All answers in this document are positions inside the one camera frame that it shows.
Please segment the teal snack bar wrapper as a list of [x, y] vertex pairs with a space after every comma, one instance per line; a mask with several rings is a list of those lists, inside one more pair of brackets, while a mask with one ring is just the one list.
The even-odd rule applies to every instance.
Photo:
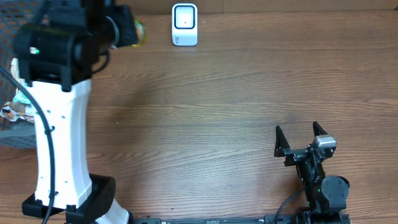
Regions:
[[31, 104], [31, 101], [21, 90], [18, 90], [16, 92], [16, 95], [13, 98], [13, 102], [20, 102], [20, 103], [27, 104], [27, 105]]

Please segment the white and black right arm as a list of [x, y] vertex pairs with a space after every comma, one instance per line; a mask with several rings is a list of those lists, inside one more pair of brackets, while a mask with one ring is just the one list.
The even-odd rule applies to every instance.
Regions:
[[[302, 189], [286, 199], [273, 217], [266, 220], [274, 223], [350, 223], [346, 209], [349, 181], [338, 175], [325, 174], [322, 162], [333, 156], [336, 139], [328, 134], [316, 121], [313, 122], [313, 142], [305, 148], [292, 149], [280, 126], [275, 127], [275, 157], [283, 157], [286, 167], [294, 166], [302, 182]], [[305, 194], [307, 206], [294, 214], [282, 215], [283, 208], [299, 195]]]

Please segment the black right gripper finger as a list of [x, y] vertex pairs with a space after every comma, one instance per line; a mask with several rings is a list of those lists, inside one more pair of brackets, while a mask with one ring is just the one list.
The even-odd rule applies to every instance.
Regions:
[[276, 151], [286, 151], [290, 150], [290, 145], [285, 138], [283, 130], [280, 126], [275, 127], [275, 150]]
[[317, 121], [312, 123], [314, 136], [327, 135], [328, 133], [319, 125]]

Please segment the brown snack pouch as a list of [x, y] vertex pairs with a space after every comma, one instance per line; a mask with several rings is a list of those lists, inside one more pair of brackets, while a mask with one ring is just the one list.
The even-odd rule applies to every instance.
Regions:
[[[14, 79], [19, 84], [21, 84], [23, 87], [27, 86], [25, 80], [22, 79], [19, 75], [19, 66], [17, 58], [12, 59], [10, 71]], [[20, 102], [13, 102], [13, 99], [5, 102], [5, 104], [3, 104], [1, 108], [1, 116], [11, 122], [24, 120], [30, 123], [34, 123], [34, 113], [35, 113], [35, 108], [32, 106], [32, 104], [27, 105]]]

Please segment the yellow liquid bottle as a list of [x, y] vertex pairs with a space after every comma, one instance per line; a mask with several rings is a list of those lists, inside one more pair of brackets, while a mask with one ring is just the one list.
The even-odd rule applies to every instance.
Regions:
[[146, 30], [143, 23], [139, 20], [134, 21], [137, 34], [137, 43], [133, 44], [134, 47], [140, 47], [146, 42]]

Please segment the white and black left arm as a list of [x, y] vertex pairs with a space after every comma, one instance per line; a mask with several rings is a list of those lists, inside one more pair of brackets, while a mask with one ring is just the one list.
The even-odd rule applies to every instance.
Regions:
[[12, 46], [22, 92], [35, 109], [38, 179], [22, 212], [47, 223], [132, 223], [112, 177], [91, 174], [86, 160], [86, 110], [94, 64], [112, 48], [137, 44], [134, 16], [114, 1], [44, 1], [20, 26]]

